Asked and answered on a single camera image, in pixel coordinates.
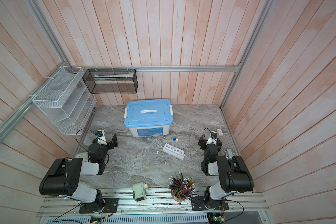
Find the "white plastic storage bin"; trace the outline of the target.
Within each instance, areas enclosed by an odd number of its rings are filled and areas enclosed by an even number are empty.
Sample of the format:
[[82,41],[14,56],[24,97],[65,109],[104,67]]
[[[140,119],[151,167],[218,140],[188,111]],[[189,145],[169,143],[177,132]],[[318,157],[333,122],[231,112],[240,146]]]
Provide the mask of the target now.
[[158,136],[167,135],[171,125],[167,126],[153,126],[153,127],[139,127],[139,128],[128,128],[134,137],[147,137],[147,136]]

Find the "blue plastic bin lid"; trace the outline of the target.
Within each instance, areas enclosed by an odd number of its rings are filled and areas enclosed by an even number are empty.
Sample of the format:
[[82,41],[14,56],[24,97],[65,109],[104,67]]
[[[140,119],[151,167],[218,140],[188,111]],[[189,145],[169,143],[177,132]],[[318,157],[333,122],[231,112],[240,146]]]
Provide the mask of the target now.
[[173,108],[168,99],[130,101],[126,105],[127,128],[167,126],[173,124]]

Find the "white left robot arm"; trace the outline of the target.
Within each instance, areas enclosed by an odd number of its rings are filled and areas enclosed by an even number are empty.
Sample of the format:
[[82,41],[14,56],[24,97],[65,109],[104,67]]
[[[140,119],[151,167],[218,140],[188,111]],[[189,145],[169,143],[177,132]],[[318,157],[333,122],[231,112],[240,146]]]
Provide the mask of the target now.
[[80,182],[82,175],[101,175],[109,161],[108,151],[118,146],[117,135],[106,142],[104,132],[97,131],[96,139],[83,158],[56,159],[42,179],[39,192],[43,196],[67,197],[81,202],[81,213],[99,213],[107,208],[102,192]]

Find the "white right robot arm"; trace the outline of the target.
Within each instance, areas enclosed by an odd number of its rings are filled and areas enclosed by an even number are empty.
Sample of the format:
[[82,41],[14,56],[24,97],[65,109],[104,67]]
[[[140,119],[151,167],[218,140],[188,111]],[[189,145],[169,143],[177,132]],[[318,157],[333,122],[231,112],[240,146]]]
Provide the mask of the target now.
[[230,149],[225,155],[218,154],[223,144],[216,132],[211,132],[209,137],[203,134],[198,145],[204,150],[202,172],[219,177],[218,183],[207,187],[204,195],[198,197],[198,206],[203,206],[204,210],[228,209],[226,197],[253,190],[253,178],[243,158],[235,156]]

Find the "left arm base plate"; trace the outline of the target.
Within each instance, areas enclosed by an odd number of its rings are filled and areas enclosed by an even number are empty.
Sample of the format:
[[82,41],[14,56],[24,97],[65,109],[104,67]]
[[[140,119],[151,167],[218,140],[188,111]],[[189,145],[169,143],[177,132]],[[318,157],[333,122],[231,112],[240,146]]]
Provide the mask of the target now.
[[119,204],[118,198],[103,198],[96,200],[93,203],[83,203],[79,209],[79,214],[89,213],[116,213]]

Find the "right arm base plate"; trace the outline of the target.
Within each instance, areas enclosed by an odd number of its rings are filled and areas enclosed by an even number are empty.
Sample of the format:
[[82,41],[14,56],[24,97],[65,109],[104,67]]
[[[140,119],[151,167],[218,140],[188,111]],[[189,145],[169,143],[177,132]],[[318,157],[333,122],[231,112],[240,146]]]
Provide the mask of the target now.
[[212,200],[204,196],[193,196],[190,200],[193,211],[229,210],[229,205],[226,200]]

